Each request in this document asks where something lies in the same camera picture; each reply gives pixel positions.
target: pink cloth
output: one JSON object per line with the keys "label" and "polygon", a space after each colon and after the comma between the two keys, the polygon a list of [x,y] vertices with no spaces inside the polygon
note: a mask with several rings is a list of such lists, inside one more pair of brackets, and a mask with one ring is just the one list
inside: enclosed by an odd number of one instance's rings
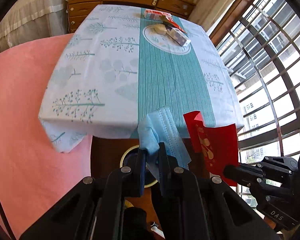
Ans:
{"label": "pink cloth", "polygon": [[18,239],[83,177],[92,136],[58,153],[38,113],[51,73],[72,34],[27,42],[0,53],[0,201]]}

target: white tablecloth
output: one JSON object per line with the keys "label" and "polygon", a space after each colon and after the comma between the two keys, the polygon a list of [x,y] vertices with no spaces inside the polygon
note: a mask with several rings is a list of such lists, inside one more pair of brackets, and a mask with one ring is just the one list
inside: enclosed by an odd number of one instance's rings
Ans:
{"label": "white tablecloth", "polygon": [[58,151],[69,152],[86,134],[138,137],[142,117],[165,105],[183,137],[182,115],[194,110],[209,127],[243,126],[229,74],[204,30],[175,17],[191,39],[181,47],[142,12],[98,5],[66,46],[39,113]]}

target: window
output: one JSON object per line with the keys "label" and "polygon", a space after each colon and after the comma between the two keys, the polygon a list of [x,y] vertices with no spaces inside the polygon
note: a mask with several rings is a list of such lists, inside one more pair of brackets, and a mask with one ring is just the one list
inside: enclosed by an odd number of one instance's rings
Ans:
{"label": "window", "polygon": [[[300,19],[285,0],[251,1],[240,16],[216,46],[244,117],[238,133],[240,161],[255,165],[264,156],[286,155],[298,160]],[[237,191],[255,208],[249,188],[238,186]]]}

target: red paper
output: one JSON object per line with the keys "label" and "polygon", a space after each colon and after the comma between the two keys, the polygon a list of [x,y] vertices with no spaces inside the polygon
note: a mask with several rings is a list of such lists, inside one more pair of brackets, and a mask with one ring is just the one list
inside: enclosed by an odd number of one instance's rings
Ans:
{"label": "red paper", "polygon": [[200,111],[183,115],[194,152],[202,152],[207,171],[219,175],[229,186],[237,183],[223,175],[226,165],[238,166],[238,139],[235,124],[210,128],[204,126]]}

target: face mask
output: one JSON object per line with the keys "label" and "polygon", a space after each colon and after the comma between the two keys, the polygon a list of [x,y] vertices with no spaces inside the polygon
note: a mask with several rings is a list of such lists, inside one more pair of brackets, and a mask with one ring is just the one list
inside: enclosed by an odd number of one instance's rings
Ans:
{"label": "face mask", "polygon": [[164,106],[148,113],[138,125],[140,149],[147,150],[147,168],[159,180],[159,142],[164,142],[167,155],[177,159],[178,165],[188,170],[191,158],[179,135],[169,107]]}

